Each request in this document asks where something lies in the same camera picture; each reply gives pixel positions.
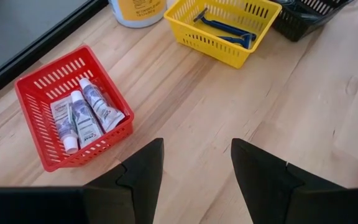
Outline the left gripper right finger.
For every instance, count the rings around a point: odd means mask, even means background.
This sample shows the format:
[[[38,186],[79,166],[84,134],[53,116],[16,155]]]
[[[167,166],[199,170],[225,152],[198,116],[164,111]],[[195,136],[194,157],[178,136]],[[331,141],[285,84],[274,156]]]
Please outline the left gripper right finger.
[[[239,138],[232,139],[231,160],[254,223],[285,223],[296,189],[343,189]]]

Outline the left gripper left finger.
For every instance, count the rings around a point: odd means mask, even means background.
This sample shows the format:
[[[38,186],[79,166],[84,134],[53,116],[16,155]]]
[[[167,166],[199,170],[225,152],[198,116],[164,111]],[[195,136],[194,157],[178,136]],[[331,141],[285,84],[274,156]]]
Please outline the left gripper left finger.
[[[85,185],[89,223],[153,223],[163,176],[162,138]]]

